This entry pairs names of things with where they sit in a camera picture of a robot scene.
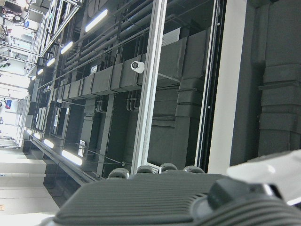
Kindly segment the right robot hand dark ribbed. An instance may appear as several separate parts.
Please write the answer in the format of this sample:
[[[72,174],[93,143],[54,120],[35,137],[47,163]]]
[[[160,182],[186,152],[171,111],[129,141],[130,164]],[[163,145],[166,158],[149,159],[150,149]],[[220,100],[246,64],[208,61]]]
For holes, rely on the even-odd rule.
[[[298,226],[301,152],[264,155],[209,174],[162,164],[115,169],[78,189],[43,226]]]

